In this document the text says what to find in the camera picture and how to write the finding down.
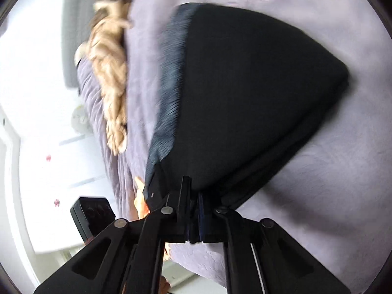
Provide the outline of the person left hand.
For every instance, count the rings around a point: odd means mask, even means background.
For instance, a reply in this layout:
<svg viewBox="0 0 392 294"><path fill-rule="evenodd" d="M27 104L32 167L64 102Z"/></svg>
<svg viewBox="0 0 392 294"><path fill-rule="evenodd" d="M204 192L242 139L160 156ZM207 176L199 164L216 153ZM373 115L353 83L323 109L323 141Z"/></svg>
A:
<svg viewBox="0 0 392 294"><path fill-rule="evenodd" d="M165 245L165 250L163 252L163 261L167 261L170 259L170 253L169 253L170 248L168 245ZM167 281L167 279L164 276L160 277L159 281L159 294L168 294L170 291L171 285Z"/></svg>

